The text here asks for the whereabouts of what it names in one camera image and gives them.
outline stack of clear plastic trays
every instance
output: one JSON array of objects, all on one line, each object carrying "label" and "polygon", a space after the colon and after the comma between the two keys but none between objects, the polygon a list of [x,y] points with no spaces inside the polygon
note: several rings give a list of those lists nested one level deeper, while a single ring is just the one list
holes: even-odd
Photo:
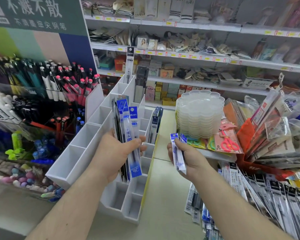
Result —
[{"label": "stack of clear plastic trays", "polygon": [[192,90],[176,101],[176,123],[193,139],[210,138],[221,124],[225,99],[218,92]]}]

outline pen refill card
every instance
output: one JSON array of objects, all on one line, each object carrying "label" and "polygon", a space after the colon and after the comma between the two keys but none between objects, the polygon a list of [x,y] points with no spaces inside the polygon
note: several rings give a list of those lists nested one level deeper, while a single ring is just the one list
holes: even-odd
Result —
[{"label": "pen refill card", "polygon": [[146,92],[146,83],[148,80],[149,68],[139,66],[136,71],[136,89],[134,93],[134,102],[141,103],[143,95]]},{"label": "pen refill card", "polygon": [[[120,128],[123,142],[131,141],[135,138],[135,133],[128,108],[128,101],[126,99],[118,100],[117,106],[120,114]],[[140,149],[136,149],[128,155],[128,163],[131,178],[142,175],[140,167]]]},{"label": "pen refill card", "polygon": [[[170,134],[170,139],[172,144],[173,164],[178,171],[187,174],[183,152],[176,146],[176,143],[174,142],[175,139],[178,139],[178,133]],[[183,143],[187,143],[187,138],[183,134],[181,134],[180,141]]]}]

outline packaged scissors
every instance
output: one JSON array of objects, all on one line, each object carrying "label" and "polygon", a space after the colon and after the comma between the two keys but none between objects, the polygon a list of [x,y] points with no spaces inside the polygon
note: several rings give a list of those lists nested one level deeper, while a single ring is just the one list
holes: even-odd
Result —
[{"label": "packaged scissors", "polygon": [[234,129],[221,130],[214,135],[216,152],[242,154],[242,148]]}]

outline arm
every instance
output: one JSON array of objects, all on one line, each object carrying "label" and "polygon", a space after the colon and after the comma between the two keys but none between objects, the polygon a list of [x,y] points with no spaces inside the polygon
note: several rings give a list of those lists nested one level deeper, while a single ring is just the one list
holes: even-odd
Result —
[{"label": "arm", "polygon": [[106,133],[91,163],[26,240],[86,239],[104,188],[118,175],[128,154],[142,145],[145,137],[120,143]]},{"label": "arm", "polygon": [[[199,151],[178,140],[175,143],[184,151],[187,163],[187,175],[182,176],[195,185],[224,239],[292,240],[288,234],[245,201],[209,165]],[[168,144],[168,153],[171,159],[171,144]]]}]

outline white display organizer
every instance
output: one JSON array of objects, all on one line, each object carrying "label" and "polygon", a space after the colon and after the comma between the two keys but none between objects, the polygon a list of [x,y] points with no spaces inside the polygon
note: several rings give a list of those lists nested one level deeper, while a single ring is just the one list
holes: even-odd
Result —
[{"label": "white display organizer", "polygon": [[[145,108],[145,97],[140,104],[132,102],[135,77],[129,84],[123,81],[124,76],[46,173],[46,176],[60,187],[67,190],[80,177],[91,162],[104,133],[113,128],[111,105],[113,98],[118,98],[120,95],[129,96],[129,106],[138,107],[138,117],[141,118],[140,135],[145,135],[148,139],[153,110]],[[142,175],[132,178],[128,183],[123,183],[118,174],[118,177],[105,188],[99,203],[99,211],[125,221],[139,223],[155,150],[154,144],[144,144],[147,145],[147,150],[141,157]]]}]

